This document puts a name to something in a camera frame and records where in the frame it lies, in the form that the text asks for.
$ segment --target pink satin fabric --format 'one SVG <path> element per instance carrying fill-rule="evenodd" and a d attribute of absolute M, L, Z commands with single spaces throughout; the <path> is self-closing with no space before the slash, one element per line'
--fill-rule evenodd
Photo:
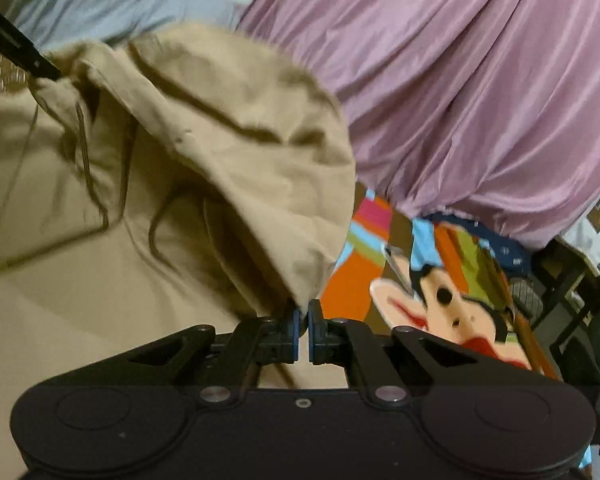
<path fill-rule="evenodd" d="M 239 29 L 337 95 L 362 182 L 530 248 L 600 192 L 600 0 L 254 0 Z"/>

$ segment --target navy blue fabric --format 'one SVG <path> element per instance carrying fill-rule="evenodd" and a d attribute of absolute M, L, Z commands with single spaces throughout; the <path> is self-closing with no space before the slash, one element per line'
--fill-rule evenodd
<path fill-rule="evenodd" d="M 447 222 L 457 225 L 469 234 L 487 240 L 498 264 L 508 278 L 522 278 L 531 274 L 531 253 L 519 242 L 494 233 L 481 222 L 458 218 L 455 215 L 433 213 L 425 218 L 436 224 Z"/>

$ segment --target screw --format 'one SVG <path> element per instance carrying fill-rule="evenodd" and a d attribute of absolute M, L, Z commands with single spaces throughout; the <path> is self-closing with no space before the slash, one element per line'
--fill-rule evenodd
<path fill-rule="evenodd" d="M 385 402 L 399 402 L 407 396 L 400 386 L 380 386 L 376 390 L 376 397 Z"/>
<path fill-rule="evenodd" d="M 207 386 L 200 391 L 200 399 L 206 402 L 225 402 L 231 392 L 224 386 Z"/>
<path fill-rule="evenodd" d="M 296 399 L 296 406 L 298 408 L 308 408 L 312 405 L 309 399 Z"/>

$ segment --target tan garment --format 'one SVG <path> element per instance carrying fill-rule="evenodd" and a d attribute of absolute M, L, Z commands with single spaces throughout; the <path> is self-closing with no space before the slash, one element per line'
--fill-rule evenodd
<path fill-rule="evenodd" d="M 0 96 L 0 478 L 22 471 L 8 414 L 27 387 L 192 324 L 306 309 L 353 206 L 337 104 L 267 47 L 186 25 L 54 62 L 66 78 L 31 83 L 43 109 Z M 305 362 L 290 383 L 344 380 Z"/>

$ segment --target cartoon character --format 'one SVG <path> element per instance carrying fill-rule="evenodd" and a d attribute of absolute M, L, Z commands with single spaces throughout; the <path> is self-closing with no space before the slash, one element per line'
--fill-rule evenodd
<path fill-rule="evenodd" d="M 483 301 L 461 294 L 445 269 L 424 265 L 414 271 L 408 259 L 394 248 L 388 248 L 386 256 L 400 284 L 378 278 L 370 284 L 369 292 L 389 327 L 412 326 L 481 354 L 530 368 L 515 333 L 500 313 Z"/>

